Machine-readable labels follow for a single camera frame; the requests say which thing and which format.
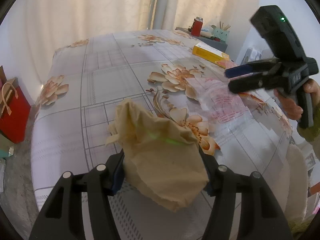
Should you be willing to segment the yellow cardboard box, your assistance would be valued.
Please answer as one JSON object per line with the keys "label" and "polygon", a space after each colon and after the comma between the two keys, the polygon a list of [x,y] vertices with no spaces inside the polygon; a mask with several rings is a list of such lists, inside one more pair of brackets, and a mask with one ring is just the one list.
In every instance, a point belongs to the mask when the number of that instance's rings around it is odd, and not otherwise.
{"label": "yellow cardboard box", "polygon": [[193,47],[192,54],[222,68],[226,68],[226,62],[230,61],[228,54],[221,52],[203,42],[199,42]]}

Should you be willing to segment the clear printed plastic bag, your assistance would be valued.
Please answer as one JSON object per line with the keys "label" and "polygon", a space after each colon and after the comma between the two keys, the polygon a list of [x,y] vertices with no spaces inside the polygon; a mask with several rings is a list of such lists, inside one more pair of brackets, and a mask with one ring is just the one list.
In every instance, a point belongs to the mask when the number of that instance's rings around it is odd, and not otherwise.
{"label": "clear printed plastic bag", "polygon": [[197,100],[206,118],[224,125],[233,122],[243,123],[252,119],[252,115],[242,99],[229,91],[226,83],[212,77],[187,79],[195,90]]}

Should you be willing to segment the dark grey side cabinet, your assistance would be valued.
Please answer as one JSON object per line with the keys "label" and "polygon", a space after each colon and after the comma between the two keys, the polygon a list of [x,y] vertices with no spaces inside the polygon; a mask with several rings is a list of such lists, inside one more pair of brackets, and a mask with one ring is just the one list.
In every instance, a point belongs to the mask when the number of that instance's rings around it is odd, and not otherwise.
{"label": "dark grey side cabinet", "polygon": [[193,36],[191,35],[191,32],[188,31],[188,29],[185,29],[185,28],[180,28],[180,27],[176,27],[175,31],[177,31],[178,33],[186,33],[189,37],[191,38],[196,38],[198,39],[199,41],[221,51],[221,52],[226,52],[227,50],[227,47],[228,45],[225,43],[225,42],[222,42],[222,41],[216,41],[216,40],[212,40],[210,38],[207,38],[207,37],[203,37],[203,36]]}

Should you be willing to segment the teal utensil holder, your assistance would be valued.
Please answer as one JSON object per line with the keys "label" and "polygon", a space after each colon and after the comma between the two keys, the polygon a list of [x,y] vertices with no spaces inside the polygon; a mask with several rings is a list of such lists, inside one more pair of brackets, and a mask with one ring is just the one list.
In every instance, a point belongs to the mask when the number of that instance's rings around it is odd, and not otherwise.
{"label": "teal utensil holder", "polygon": [[211,24],[212,28],[212,37],[217,38],[220,41],[226,42],[229,32],[230,32],[230,24],[224,24],[223,22],[219,22],[218,25]]}

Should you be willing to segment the cream curtain right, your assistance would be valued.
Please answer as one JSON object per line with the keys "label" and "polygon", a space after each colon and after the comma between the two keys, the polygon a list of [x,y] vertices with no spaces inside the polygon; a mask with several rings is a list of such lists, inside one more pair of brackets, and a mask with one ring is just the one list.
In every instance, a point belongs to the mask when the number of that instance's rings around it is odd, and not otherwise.
{"label": "cream curtain right", "polygon": [[204,24],[223,22],[236,29],[248,26],[259,0],[160,0],[159,4],[164,5],[161,29],[186,28],[197,16],[203,18]]}

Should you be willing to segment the cream curtain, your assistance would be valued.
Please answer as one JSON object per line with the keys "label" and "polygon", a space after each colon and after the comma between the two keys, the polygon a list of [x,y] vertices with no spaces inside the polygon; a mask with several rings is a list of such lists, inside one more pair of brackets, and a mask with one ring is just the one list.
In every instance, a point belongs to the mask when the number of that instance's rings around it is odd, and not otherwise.
{"label": "cream curtain", "polygon": [[16,0],[7,15],[19,72],[45,79],[54,52],[73,42],[116,31],[145,29],[151,0]]}
{"label": "cream curtain", "polygon": [[259,0],[160,0],[159,4],[164,5],[161,29],[186,28],[197,16],[203,18],[204,24],[223,22],[236,29],[248,26]]}

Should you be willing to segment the teal small box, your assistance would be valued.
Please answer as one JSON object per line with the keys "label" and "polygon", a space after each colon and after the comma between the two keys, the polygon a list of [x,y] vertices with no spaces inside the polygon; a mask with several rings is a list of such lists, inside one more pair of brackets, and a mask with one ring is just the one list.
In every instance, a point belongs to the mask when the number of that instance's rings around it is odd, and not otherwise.
{"label": "teal small box", "polygon": [[14,154],[15,144],[0,134],[0,158],[8,158]]}

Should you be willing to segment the floral plaid tablecloth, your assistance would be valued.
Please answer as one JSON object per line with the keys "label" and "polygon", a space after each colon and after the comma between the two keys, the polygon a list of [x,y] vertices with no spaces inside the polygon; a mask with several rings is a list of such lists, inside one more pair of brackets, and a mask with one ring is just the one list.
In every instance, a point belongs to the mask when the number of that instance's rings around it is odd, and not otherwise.
{"label": "floral plaid tablecloth", "polygon": [[[125,98],[153,111],[151,72],[179,64],[225,81],[220,67],[192,54],[196,42],[168,30],[135,31],[97,36],[86,45],[55,51],[49,76],[63,76],[68,92],[42,106],[34,124],[31,171],[38,208],[63,172],[85,173],[120,151],[119,145],[105,143],[107,126]],[[220,146],[215,158],[235,173],[260,172],[275,193],[286,196],[291,135],[275,101],[263,90],[254,95],[262,103],[250,103],[249,120],[222,135],[213,133]],[[122,239],[200,239],[213,202],[202,192],[190,206],[170,212],[128,183],[110,199]]]}

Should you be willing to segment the red gift bag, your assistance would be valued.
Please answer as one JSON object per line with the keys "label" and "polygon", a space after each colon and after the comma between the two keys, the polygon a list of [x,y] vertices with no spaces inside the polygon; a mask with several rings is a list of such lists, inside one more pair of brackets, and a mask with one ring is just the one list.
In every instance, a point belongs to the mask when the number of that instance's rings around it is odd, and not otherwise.
{"label": "red gift bag", "polygon": [[15,81],[8,80],[1,88],[1,133],[17,144],[24,140],[31,106]]}

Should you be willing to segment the cream curtain left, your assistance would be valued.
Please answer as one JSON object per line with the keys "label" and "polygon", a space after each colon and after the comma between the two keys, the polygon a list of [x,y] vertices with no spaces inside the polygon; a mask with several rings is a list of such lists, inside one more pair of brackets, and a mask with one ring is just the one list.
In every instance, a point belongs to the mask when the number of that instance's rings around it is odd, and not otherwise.
{"label": "cream curtain left", "polygon": [[151,0],[16,0],[7,15],[19,72],[45,79],[54,52],[73,42],[116,31],[145,29]]}

